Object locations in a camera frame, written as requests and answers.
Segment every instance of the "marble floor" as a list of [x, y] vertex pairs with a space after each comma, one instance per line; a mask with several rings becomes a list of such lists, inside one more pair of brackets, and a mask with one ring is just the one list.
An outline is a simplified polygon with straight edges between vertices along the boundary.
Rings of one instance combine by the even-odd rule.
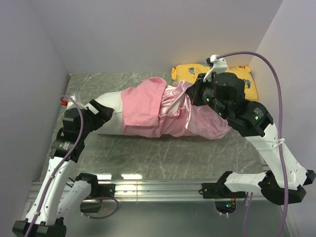
[[[66, 94], [79, 93], [86, 104], [106, 92], [137, 86], [147, 77], [162, 77], [172, 84], [171, 73], [72, 74]], [[62, 107], [52, 141], [62, 127], [64, 111]], [[48, 160], [47, 155], [41, 180]], [[85, 172], [97, 174], [99, 179], [113, 180], [214, 179], [227, 170], [262, 172], [258, 152], [235, 131], [212, 141], [198, 136], [166, 135], [150, 139], [91, 133], [72, 177]]]

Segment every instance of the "white cable clip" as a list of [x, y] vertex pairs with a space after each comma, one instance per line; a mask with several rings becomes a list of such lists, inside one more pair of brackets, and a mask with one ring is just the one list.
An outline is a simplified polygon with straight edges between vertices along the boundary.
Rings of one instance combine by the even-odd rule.
[[285, 139], [284, 138], [281, 138], [281, 139], [278, 139], [277, 141], [277, 146], [281, 145], [281, 144], [284, 144], [285, 142]]
[[213, 67], [206, 73], [205, 77], [203, 78], [203, 82], [206, 82], [207, 80], [210, 81], [212, 78], [212, 73], [224, 73], [228, 68], [226, 60], [224, 58], [217, 59], [217, 56], [217, 54], [213, 54], [210, 57], [210, 62], [213, 63]]

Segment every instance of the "pink satin fabric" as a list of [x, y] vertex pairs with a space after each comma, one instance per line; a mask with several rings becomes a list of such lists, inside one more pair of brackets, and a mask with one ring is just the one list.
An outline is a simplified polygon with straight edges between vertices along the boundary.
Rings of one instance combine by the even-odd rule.
[[231, 130], [227, 121], [206, 105], [192, 106], [185, 94], [191, 85], [181, 81], [173, 87], [162, 78], [147, 78], [138, 87], [123, 91], [123, 134], [222, 138]]

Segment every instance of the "yellow cushion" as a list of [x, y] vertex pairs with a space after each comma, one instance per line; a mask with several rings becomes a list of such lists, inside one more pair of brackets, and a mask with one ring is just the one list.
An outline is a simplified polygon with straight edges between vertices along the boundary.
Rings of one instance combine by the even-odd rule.
[[[194, 83], [199, 73], [207, 73], [209, 70], [209, 66], [205, 66], [202, 64], [183, 64], [172, 68], [171, 77], [177, 83], [182, 80]], [[256, 85], [251, 76], [251, 70], [247, 66], [230, 67], [227, 68], [226, 72], [235, 73], [238, 78], [244, 80], [245, 94], [247, 100], [258, 101]]]

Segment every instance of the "white wall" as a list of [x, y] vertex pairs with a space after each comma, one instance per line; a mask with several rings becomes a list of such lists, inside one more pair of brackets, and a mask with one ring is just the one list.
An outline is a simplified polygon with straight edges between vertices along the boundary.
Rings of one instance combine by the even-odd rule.
[[13, 236], [38, 179], [68, 75], [28, 1], [0, 2], [0, 180], [3, 237]]
[[[259, 46], [282, 0], [29, 0], [70, 73], [170, 72]], [[229, 59], [248, 65], [251, 57]]]
[[[278, 73], [283, 95], [283, 136], [307, 169], [316, 170], [316, 31], [314, 0], [284, 0], [257, 52], [266, 56]], [[252, 59], [250, 67], [259, 100], [277, 120], [277, 90], [268, 67]], [[307, 196], [291, 205], [302, 237], [316, 233], [316, 184], [304, 187]]]

